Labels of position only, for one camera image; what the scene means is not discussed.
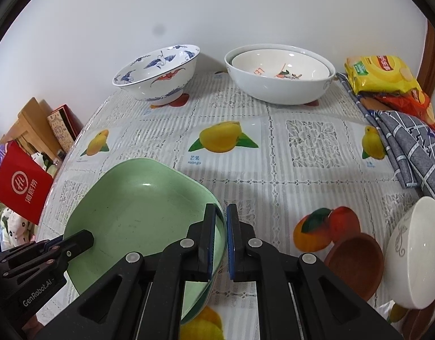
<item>silver screw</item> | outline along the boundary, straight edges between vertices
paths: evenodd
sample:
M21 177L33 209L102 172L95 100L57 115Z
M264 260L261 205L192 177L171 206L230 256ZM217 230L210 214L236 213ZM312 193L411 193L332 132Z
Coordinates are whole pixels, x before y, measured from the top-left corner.
M260 248L262 244L263 242L257 237L253 237L252 239L249 239L249 245L252 248Z
M191 246L194 245L194 241L192 239L189 239L188 237L186 239L183 239L180 241L180 245L183 248L190 248Z
M140 259L140 254L137 252L131 252L126 255L126 261L129 263L137 262Z
M317 258L312 253L303 254L303 261L305 263L309 263L309 265L313 265L317 261Z

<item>brown bowl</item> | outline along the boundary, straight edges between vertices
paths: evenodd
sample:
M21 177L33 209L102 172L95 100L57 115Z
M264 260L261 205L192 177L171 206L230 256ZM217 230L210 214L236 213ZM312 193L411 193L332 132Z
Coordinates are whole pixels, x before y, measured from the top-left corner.
M384 272L380 246L364 233L339 240L324 263L365 301L377 291Z
M405 340L418 340L427 330L433 317L435 300L424 309L412 309L405 318L402 334Z

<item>gray cloth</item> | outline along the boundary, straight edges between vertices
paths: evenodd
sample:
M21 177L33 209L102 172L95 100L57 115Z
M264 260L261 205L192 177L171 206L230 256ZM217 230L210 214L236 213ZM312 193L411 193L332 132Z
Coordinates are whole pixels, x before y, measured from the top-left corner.
M366 120L378 130L395 175L403 188L420 187L435 199L435 136L428 125L398 111L368 111L343 74L337 74Z

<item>yellow snack bag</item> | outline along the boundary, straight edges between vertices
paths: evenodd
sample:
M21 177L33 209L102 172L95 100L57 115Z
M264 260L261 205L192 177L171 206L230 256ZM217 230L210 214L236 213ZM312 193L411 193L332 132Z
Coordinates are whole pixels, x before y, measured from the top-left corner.
M406 93L416 88L422 91L411 70L397 56L353 56L347 58L345 70L348 81L358 93Z

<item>white circular logo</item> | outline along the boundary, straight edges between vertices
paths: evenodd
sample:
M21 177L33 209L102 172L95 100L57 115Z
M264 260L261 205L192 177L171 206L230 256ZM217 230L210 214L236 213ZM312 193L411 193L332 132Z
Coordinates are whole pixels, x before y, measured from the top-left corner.
M24 194L28 189L28 177L22 171L16 171L11 178L14 193Z

